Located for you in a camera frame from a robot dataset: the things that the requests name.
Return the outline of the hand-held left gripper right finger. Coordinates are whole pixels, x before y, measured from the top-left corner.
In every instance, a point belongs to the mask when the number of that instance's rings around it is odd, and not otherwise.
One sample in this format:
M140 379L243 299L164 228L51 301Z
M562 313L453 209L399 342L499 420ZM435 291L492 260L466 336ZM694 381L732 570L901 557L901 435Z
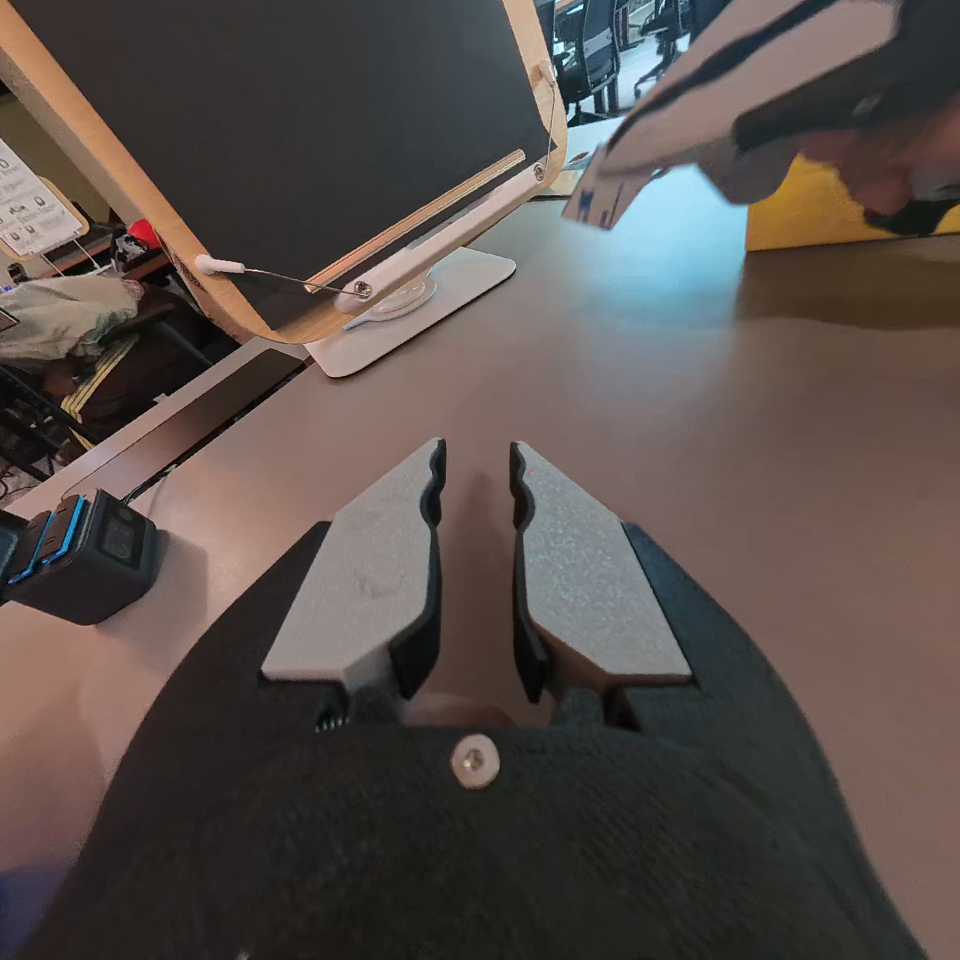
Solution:
M624 523L525 441L510 444L513 658L531 704L686 686L692 669Z

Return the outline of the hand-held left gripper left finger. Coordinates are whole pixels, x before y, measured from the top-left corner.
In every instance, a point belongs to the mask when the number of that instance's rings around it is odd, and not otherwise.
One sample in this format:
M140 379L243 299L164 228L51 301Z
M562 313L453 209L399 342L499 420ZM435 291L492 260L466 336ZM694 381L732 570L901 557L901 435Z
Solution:
M417 694L439 656L447 454L443 438L426 441L335 514L262 662L265 679Z

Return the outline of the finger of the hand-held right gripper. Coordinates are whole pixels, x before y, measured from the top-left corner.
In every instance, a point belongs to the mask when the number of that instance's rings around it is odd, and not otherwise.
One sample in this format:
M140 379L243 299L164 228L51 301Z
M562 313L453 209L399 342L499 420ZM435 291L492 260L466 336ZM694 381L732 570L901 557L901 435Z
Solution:
M901 26L901 3L887 1L726 2L669 67L645 102L722 84L747 102L796 90L873 53Z
M887 46L884 35L716 40L701 36L690 64L669 71L606 141L606 205L628 205L657 175L689 165L732 204L769 197L805 138L856 128L870 113L856 68Z

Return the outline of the person's right hand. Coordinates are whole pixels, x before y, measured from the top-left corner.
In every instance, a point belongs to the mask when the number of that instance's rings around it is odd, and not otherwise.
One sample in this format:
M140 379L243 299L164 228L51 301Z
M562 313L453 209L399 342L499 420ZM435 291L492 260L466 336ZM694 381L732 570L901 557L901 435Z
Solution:
M848 196L873 213L892 215L912 201L957 201L959 96L880 126L810 133L798 151L832 167Z

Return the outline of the black office chair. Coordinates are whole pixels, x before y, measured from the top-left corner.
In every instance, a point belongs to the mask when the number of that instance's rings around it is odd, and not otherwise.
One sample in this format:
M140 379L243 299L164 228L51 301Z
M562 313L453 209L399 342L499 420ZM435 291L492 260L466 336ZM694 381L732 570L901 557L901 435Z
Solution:
M580 127L619 113L621 58L616 1L562 2L554 13L554 53L567 126Z
M681 54L679 42L690 34L693 18L691 1L654 1L653 11L642 22L639 36L642 40L654 38L658 63L638 78L634 95L639 97L644 84L659 81Z

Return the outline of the yellow plastic bin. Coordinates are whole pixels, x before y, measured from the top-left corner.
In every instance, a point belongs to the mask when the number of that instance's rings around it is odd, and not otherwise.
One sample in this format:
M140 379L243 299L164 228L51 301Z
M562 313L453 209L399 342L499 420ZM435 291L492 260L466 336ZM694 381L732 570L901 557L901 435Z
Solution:
M833 166L802 155L781 186L748 208L747 253L896 240L869 225Z

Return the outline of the white monitor stand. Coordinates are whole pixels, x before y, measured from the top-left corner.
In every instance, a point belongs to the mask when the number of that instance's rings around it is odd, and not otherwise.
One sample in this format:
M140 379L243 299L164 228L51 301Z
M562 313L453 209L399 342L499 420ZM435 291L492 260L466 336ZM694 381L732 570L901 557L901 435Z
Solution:
M305 346L320 370L332 379L355 375L509 280L514 260L467 243L531 199L547 172L545 158L535 161L346 284L336 305L349 319Z

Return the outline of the black box device blue trim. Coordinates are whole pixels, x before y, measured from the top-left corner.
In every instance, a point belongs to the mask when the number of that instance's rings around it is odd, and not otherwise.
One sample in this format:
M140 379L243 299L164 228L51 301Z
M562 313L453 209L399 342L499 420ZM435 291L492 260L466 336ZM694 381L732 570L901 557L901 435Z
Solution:
M102 489L29 520L3 510L1 602L96 625L150 591L161 553L156 524Z

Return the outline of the dark garment yellow stripes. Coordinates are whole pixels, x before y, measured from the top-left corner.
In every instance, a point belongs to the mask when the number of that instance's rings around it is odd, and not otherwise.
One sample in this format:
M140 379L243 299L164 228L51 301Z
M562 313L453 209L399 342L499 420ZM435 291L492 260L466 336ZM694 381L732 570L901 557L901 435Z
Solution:
M91 450L210 367L214 325L181 297L150 288L133 318L107 333L96 357L73 352L48 364L43 392L86 432Z

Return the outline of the pale crumpled cloth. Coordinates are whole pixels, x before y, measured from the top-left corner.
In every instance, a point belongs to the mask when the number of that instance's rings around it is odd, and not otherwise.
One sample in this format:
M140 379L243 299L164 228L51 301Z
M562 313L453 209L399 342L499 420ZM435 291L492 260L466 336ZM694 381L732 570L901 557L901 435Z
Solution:
M99 357L103 340L138 316L143 284L85 274L33 280L1 294L2 310L15 318L1 335L1 361L35 369L69 356Z

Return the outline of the wood-framed black monitor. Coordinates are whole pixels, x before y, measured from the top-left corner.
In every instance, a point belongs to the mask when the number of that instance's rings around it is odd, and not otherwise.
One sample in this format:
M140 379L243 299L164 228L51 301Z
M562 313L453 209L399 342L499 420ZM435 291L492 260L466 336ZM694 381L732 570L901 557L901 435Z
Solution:
M231 335L306 345L337 294L544 158L534 2L2 2L2 79L150 221Z

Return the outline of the white printed sign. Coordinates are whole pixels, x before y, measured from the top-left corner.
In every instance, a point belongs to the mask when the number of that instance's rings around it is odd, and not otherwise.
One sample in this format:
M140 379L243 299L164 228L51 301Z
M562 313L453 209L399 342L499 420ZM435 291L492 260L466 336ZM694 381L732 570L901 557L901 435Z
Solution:
M25 263L87 235L90 223L50 181L1 142L1 249Z

